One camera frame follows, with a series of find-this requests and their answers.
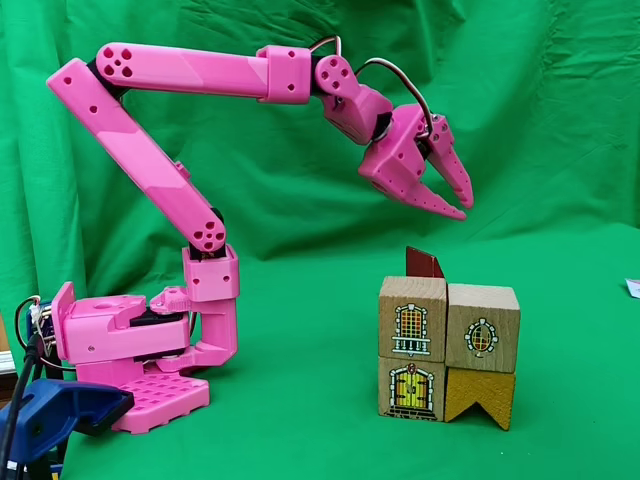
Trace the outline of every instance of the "wooden block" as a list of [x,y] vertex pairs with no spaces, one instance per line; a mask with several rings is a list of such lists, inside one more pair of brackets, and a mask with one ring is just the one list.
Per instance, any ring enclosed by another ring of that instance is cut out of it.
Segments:
[[441,422],[444,377],[443,363],[378,357],[378,413]]
[[479,404],[503,430],[511,427],[515,373],[447,368],[445,422]]
[[0,313],[0,352],[9,351],[9,339],[7,338],[7,331],[4,325],[4,319]]
[[378,355],[444,362],[446,291],[443,278],[386,277],[380,290]]
[[520,307],[507,287],[449,284],[448,367],[512,373]]
[[444,278],[438,259],[413,247],[407,247],[407,277]]

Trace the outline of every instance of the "painted door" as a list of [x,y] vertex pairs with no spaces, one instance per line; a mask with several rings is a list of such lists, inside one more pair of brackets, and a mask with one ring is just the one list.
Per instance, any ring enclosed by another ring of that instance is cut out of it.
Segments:
[[396,379],[396,405],[399,407],[427,408],[429,380],[421,373],[403,372]]

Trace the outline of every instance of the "pink robotic arm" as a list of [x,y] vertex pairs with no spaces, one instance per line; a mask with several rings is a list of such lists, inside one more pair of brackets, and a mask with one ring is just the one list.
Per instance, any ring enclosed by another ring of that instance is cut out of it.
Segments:
[[[139,296],[76,300],[73,285],[63,286],[52,303],[52,320],[58,354],[76,365],[79,380],[135,388],[131,382],[147,375],[143,358],[153,358],[155,368],[172,373],[222,365],[237,351],[238,259],[221,215],[190,182],[186,168],[167,157],[122,107],[120,98],[128,89],[290,105],[317,96],[329,122],[367,146],[359,173],[377,189],[425,211],[465,218],[420,182],[428,160],[465,207],[473,204],[446,120],[431,118],[421,106],[394,110],[387,98],[358,81],[342,56],[312,53],[268,46],[249,57],[111,43],[95,61],[71,60],[49,78],[51,90],[190,245],[182,252],[186,286],[165,288],[148,307]],[[199,313],[202,320],[202,341],[195,346],[190,345],[188,312]],[[141,418],[143,413],[132,415]],[[150,425],[134,420],[123,429],[144,431]]]

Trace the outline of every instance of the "green screen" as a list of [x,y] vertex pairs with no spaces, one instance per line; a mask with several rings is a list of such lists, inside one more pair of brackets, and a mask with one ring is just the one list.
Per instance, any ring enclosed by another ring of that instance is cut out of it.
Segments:
[[[339,34],[445,115],[476,205],[465,222],[384,198],[321,104],[132,91],[127,111],[225,217],[240,257],[239,353],[198,374],[211,405],[148,435],[72,437],[92,478],[631,478],[640,426],[637,2],[3,0],[0,310],[183,283],[185,240],[46,88],[108,42],[254,55]],[[323,52],[331,52],[327,46]],[[382,67],[360,80],[414,99]],[[429,169],[431,188],[458,205]],[[377,414],[377,295],[407,245],[450,282],[522,309],[509,432]]]

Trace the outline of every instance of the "blue clamp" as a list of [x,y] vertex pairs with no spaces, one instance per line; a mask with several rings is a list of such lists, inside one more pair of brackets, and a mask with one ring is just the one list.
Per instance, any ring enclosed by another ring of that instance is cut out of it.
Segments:
[[[69,438],[73,431],[100,435],[133,404],[131,392],[115,387],[36,380],[25,389],[9,458],[29,464]],[[0,410],[0,432],[5,429],[10,405]]]

